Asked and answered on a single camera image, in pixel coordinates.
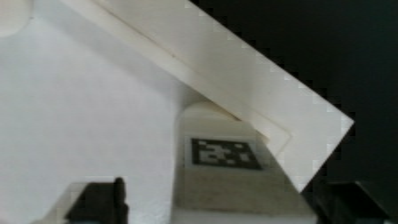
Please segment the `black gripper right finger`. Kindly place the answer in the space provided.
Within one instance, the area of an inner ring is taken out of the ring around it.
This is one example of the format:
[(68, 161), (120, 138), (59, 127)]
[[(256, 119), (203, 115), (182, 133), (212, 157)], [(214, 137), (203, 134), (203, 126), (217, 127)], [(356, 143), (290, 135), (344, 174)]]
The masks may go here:
[(310, 185), (317, 224), (398, 224), (361, 182), (319, 182)]

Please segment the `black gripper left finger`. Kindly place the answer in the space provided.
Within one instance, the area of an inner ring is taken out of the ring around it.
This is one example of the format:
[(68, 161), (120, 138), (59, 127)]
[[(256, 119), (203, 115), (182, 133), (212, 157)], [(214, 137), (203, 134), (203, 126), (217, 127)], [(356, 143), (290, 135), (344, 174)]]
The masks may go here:
[(129, 224), (129, 212), (123, 178), (91, 182), (65, 216), (68, 224)]

